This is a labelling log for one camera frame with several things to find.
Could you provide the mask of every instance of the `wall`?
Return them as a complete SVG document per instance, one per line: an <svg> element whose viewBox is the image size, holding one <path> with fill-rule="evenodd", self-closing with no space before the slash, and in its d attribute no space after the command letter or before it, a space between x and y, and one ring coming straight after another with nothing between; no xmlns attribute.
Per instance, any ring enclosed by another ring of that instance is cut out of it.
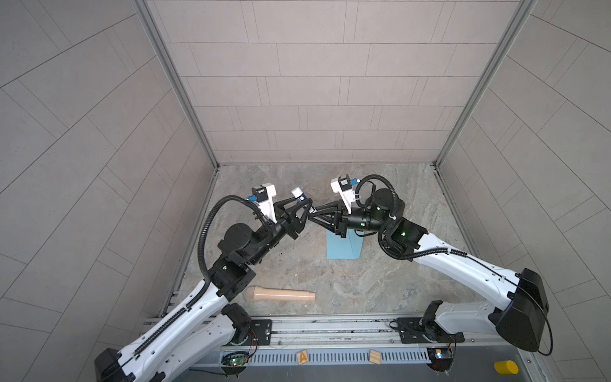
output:
<svg viewBox="0 0 611 382"><path fill-rule="evenodd" d="M540 0L441 166L481 256L543 276L558 381L611 381L610 15Z"/></svg>
<svg viewBox="0 0 611 382"><path fill-rule="evenodd" d="M148 2L222 163L437 157L517 2Z"/></svg>
<svg viewBox="0 0 611 382"><path fill-rule="evenodd" d="M91 382L158 313L212 166L129 0L3 1L0 36L0 381Z"/></svg>

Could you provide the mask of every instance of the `robotic arm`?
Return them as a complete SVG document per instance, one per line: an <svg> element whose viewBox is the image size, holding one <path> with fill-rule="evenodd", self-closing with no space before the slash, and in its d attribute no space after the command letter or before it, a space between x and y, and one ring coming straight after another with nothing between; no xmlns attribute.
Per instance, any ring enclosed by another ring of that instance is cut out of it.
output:
<svg viewBox="0 0 611 382"><path fill-rule="evenodd" d="M372 180L383 182L386 188L376 190ZM373 185L363 203L359 191L365 182ZM203 280L143 336L119 351L102 352L95 360L97 381L169 382L214 349L228 343L239 345L249 338L257 340L250 316L230 302L255 277L250 265L260 263L284 236L297 239L308 219L342 237L348 229L377 234L387 255L435 268L485 298L467 304L433 301L419 321L398 322L402 329L432 342L448 342L449 338L460 342L457 334L468 331L499 334L527 351L539 348L549 306L538 274L528 269L515 273L487 263L403 218L405 203L380 175L361 180L336 178L331 186L341 199L318 208L299 188L292 191L295 198L274 203L276 189L269 183L253 188L248 200L238 196L219 200L203 224L197 245ZM207 233L216 213L229 201L250 208L262 225L256 231L243 223L231 226L218 243L221 256L208 269L204 259ZM230 365L244 365L248 357L232 359Z"/></svg>

